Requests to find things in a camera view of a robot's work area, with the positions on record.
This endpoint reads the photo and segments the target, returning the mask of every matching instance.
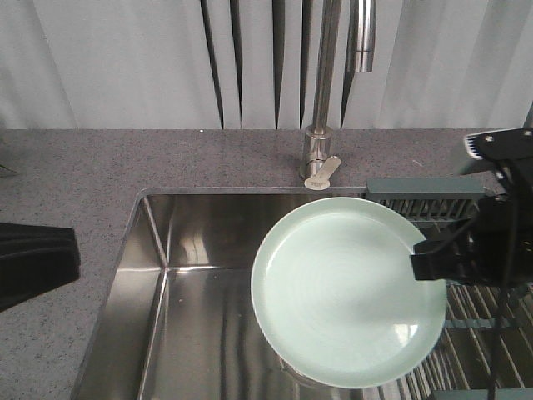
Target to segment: dish drying rack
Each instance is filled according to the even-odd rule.
[[[365,198],[401,214],[426,236],[476,212],[487,194],[470,178],[369,179]],[[490,346],[497,289],[447,283],[446,322],[434,350],[395,382],[362,389],[349,398],[364,400],[484,399],[490,374]],[[515,287],[503,320],[497,385],[501,399],[533,398],[533,287]]]

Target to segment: light green plate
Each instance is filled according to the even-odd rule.
[[[446,283],[418,282],[409,255],[423,235],[389,208],[333,197],[282,218],[252,271],[257,321],[299,373],[339,388],[380,385],[435,346]]]

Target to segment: cable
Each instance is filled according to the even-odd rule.
[[[503,270],[503,278],[501,280],[500,293],[498,294],[497,309],[496,309],[496,323],[494,327],[493,343],[491,348],[491,375],[488,382],[487,400],[496,400],[496,377],[497,367],[500,358],[500,339],[501,339],[501,325],[503,320],[504,308],[507,303],[507,295],[509,292],[509,281],[511,280],[511,273],[513,268],[513,261],[515,257],[516,236],[518,233],[518,198],[512,186],[511,177],[506,173],[502,165],[498,165],[499,172],[503,175],[506,185],[505,189],[509,194],[509,201],[511,202],[511,225],[509,227],[509,239],[507,242],[506,263]]]

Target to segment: curtain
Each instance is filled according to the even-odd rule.
[[[514,128],[531,115],[531,0],[377,0],[374,70],[351,83],[356,0],[338,1],[332,128]],[[304,128],[322,4],[0,2],[0,128]]]

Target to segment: countertop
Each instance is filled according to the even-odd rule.
[[[452,175],[476,130],[336,132],[332,186]],[[301,186],[301,131],[0,131],[0,221],[74,228],[81,278],[0,313],[0,398],[67,399],[143,188]]]

